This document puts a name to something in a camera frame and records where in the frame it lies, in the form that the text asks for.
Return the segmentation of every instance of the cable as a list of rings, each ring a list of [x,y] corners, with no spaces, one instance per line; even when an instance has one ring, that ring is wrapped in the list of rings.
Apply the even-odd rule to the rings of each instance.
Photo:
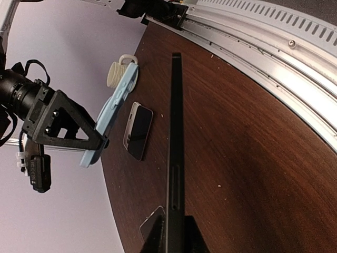
[[[23,145],[22,145],[22,137],[23,137],[23,131],[19,134],[19,152],[24,152]],[[25,164],[25,159],[21,159],[21,164]],[[21,172],[25,172],[26,167],[21,167]]]

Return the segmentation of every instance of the wooden table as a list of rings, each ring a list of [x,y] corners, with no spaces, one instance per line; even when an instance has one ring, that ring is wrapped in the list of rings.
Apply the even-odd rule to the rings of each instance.
[[[137,87],[102,157],[126,253],[165,205],[171,54],[183,55],[186,214],[211,252],[337,252],[337,156],[294,113],[226,62],[150,24]],[[132,103],[155,112],[145,159],[123,147]]]

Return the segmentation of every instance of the white cup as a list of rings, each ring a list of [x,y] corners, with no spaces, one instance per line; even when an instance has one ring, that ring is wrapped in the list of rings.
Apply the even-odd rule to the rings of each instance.
[[[116,88],[119,84],[120,80],[122,79],[122,76],[124,75],[127,67],[127,64],[123,64],[124,60],[131,59],[134,61],[135,64],[138,64],[138,59],[134,55],[130,54],[123,54],[119,60],[119,62],[113,62],[109,73],[107,75],[106,85],[110,88]]]

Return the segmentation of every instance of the screw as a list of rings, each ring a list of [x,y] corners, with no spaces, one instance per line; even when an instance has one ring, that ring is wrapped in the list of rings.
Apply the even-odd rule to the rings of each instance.
[[[289,46],[290,48],[295,48],[295,47],[296,47],[295,41],[293,41],[293,40],[289,41],[289,42],[288,42],[288,46]]]

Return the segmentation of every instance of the black triangular bracket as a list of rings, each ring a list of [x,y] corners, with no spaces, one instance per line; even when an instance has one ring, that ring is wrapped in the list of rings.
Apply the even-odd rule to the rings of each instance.
[[[65,138],[57,137],[61,128],[67,130]],[[80,128],[87,140],[76,138]],[[95,122],[82,106],[46,85],[39,90],[22,126],[28,138],[38,144],[98,150],[104,138],[94,128]]]

